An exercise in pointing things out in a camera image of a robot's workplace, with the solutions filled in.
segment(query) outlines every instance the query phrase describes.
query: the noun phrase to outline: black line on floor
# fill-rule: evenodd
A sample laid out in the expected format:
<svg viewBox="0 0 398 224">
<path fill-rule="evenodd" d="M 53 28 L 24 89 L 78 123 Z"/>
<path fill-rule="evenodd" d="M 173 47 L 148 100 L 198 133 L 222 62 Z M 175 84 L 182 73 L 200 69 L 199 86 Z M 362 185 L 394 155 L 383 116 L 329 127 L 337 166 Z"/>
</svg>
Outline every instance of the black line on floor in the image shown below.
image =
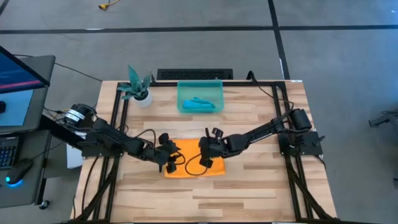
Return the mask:
<svg viewBox="0 0 398 224">
<path fill-rule="evenodd" d="M 4 0 L 0 6 L 0 15 L 9 0 Z M 0 34 L 107 34 L 135 32 L 206 32 L 206 31 L 260 31 L 274 30 L 391 30 L 398 25 L 357 25 L 357 26 L 275 26 L 276 14 L 271 12 L 273 26 L 217 26 L 217 27 L 143 27 L 143 28 L 104 28 L 104 29 L 39 29 L 39 30 L 0 30 Z"/>
<path fill-rule="evenodd" d="M 4 10 L 5 10 L 5 8 L 6 8 L 6 6 L 7 6 L 7 4 L 8 4 L 9 1 L 10 1 L 10 0 L 4 0 L 4 1 L 2 2 L 1 6 L 0 6 L 0 16 L 1 16 L 2 12 L 4 12 Z"/>
<path fill-rule="evenodd" d="M 356 25 L 356 26 L 280 26 L 279 30 L 381 30 L 398 29 L 398 25 Z"/>
<path fill-rule="evenodd" d="M 218 27 L 155 27 L 106 29 L 50 29 L 50 30 L 0 30 L 0 34 L 98 34 L 134 32 L 196 32 L 196 31 L 255 31 L 272 30 L 271 26 L 218 26 Z"/>
<path fill-rule="evenodd" d="M 284 45 L 282 43 L 282 37 L 280 36 L 280 30 L 278 25 L 278 19 L 276 16 L 276 10 L 273 0 L 268 0 L 269 11 L 271 12 L 272 28 L 274 28 L 276 47 L 278 49 L 279 59 L 282 64 L 282 73 L 284 79 L 290 80 L 289 69 L 287 68 L 287 61 L 285 56 Z"/>
</svg>

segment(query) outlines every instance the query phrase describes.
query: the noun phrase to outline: teal plastic bin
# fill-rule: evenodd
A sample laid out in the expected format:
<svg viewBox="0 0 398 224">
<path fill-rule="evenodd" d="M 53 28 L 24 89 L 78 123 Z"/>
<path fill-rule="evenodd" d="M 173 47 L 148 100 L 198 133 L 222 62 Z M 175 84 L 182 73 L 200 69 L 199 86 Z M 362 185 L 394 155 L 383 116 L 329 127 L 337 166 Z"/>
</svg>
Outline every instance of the teal plastic bin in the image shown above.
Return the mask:
<svg viewBox="0 0 398 224">
<path fill-rule="evenodd" d="M 214 108 L 183 108 L 185 100 L 194 97 L 209 101 Z M 224 109 L 223 81 L 221 80 L 184 80 L 177 84 L 177 108 L 181 113 L 219 113 Z"/>
</svg>

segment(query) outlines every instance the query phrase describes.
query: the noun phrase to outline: keyboard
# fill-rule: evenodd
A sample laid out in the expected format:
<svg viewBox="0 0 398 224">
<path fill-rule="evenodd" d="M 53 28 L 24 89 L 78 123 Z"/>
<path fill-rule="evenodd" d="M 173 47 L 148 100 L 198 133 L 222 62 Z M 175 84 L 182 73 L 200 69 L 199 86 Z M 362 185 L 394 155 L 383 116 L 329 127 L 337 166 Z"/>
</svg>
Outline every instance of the keyboard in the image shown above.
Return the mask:
<svg viewBox="0 0 398 224">
<path fill-rule="evenodd" d="M 19 136 L 0 138 L 0 170 L 10 169 L 18 156 Z"/>
<path fill-rule="evenodd" d="M 232 80 L 232 69 L 158 69 L 158 80 Z"/>
</svg>

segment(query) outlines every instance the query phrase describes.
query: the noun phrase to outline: potted plant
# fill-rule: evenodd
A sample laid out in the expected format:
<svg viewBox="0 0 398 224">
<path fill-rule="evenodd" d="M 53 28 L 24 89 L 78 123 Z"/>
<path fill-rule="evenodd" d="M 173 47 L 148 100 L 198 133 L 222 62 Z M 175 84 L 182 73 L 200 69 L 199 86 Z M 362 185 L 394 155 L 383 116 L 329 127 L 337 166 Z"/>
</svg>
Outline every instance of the potted plant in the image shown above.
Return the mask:
<svg viewBox="0 0 398 224">
<path fill-rule="evenodd" d="M 131 97 L 141 108 L 145 108 L 152 103 L 152 95 L 148 89 L 150 85 L 150 75 L 141 80 L 137 72 L 129 65 L 130 83 L 120 83 L 118 90 L 125 91 L 127 94 L 123 99 Z"/>
</svg>

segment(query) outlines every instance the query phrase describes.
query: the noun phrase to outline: monitor screen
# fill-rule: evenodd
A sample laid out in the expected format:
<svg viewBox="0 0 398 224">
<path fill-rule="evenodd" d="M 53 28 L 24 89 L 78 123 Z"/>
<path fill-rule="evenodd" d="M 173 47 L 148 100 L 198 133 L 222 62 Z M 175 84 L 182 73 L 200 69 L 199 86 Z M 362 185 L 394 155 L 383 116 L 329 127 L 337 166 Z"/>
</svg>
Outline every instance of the monitor screen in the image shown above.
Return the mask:
<svg viewBox="0 0 398 224">
<path fill-rule="evenodd" d="M 0 51 L 0 93 L 31 90 L 46 85 L 27 65 L 4 49 Z"/>
</svg>

